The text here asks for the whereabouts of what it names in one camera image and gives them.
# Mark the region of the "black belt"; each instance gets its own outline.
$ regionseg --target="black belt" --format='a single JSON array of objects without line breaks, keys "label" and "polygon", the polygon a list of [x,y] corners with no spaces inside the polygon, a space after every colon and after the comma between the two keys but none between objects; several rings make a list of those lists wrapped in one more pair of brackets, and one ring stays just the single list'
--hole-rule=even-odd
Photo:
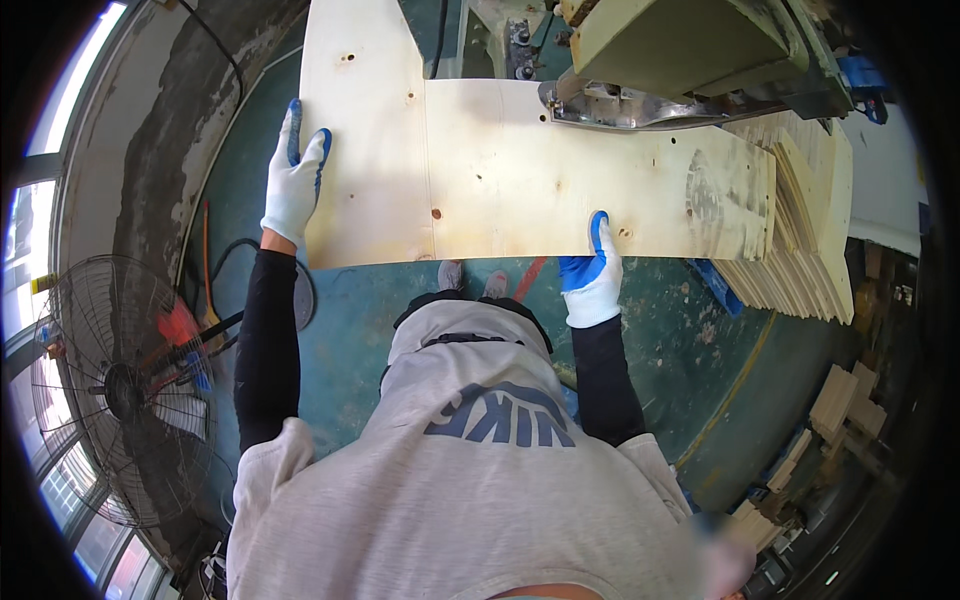
[{"label": "black belt", "polygon": [[[445,333],[439,338],[434,338],[429,342],[423,344],[424,348],[433,346],[434,344],[450,344],[453,342],[506,342],[503,338],[484,338],[480,337],[475,333]],[[525,346],[520,340],[516,341],[516,344]]]}]

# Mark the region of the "worker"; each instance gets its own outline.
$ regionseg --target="worker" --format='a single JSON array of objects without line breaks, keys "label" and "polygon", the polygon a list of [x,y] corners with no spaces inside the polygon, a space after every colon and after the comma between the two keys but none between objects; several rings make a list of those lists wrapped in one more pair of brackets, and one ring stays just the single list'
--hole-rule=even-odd
[{"label": "worker", "polygon": [[294,100],[237,350],[229,596],[678,597],[668,545],[690,509],[627,374],[623,269],[604,212],[584,223],[592,255],[560,258],[582,429],[564,409],[550,341],[507,298],[505,275],[468,301],[463,263],[445,261],[440,291],[396,321],[360,437],[315,461],[298,418],[294,255],[331,135],[317,132],[300,158],[300,117]]}]

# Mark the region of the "sneaker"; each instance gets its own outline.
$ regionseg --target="sneaker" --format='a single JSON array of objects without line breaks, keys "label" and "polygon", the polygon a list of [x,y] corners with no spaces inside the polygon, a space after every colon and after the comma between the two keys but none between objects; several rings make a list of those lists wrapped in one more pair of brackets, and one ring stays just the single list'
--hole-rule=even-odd
[{"label": "sneaker", "polygon": [[464,263],[461,260],[445,260],[437,271],[440,291],[464,289]]},{"label": "sneaker", "polygon": [[503,270],[496,270],[487,277],[487,285],[483,287],[483,298],[503,298],[507,295],[507,286],[510,282],[507,280],[507,273]]}]

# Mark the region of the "fan grille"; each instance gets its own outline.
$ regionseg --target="fan grille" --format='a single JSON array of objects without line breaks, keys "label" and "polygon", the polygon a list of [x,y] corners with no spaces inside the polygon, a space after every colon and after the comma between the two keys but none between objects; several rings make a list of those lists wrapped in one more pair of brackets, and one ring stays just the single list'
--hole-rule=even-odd
[{"label": "fan grille", "polygon": [[206,478],[216,403],[196,335],[182,300],[131,258],[90,258],[50,290],[31,372],[37,422],[71,490],[115,523],[165,522]]}]

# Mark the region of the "work glove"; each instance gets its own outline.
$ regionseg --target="work glove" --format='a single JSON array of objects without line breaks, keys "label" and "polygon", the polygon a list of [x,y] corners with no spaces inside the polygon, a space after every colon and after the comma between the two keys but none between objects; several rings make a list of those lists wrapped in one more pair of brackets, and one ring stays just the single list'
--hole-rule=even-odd
[{"label": "work glove", "polygon": [[303,247],[306,222],[317,207],[320,172],[330,154],[330,130],[321,129],[310,138],[300,158],[302,116],[300,99],[294,98],[283,117],[276,152],[270,159],[267,208],[260,220],[262,228],[276,231],[298,248]]},{"label": "work glove", "polygon": [[623,263],[613,246],[610,217],[603,210],[590,218],[590,244],[594,256],[561,256],[561,295],[566,302],[566,324],[576,329],[593,327],[620,314]]}]

